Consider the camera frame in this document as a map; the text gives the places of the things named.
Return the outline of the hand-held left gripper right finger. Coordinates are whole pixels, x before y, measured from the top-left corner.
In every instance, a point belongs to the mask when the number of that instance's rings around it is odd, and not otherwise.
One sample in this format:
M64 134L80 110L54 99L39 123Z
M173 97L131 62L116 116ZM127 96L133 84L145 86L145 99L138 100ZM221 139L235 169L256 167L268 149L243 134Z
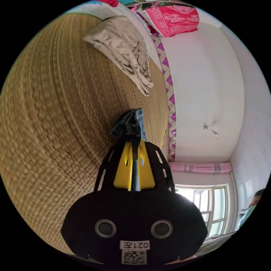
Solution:
M138 157L138 181L139 190L153 189L155 181L146 149L145 141L142 139L137 150Z

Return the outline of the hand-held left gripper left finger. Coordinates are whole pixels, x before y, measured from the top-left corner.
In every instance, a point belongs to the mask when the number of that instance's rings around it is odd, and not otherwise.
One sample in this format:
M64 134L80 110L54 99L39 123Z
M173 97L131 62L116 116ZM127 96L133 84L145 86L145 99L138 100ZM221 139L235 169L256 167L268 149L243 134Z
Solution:
M131 190L132 184L132 145L125 142L117 167L113 185L118 189Z

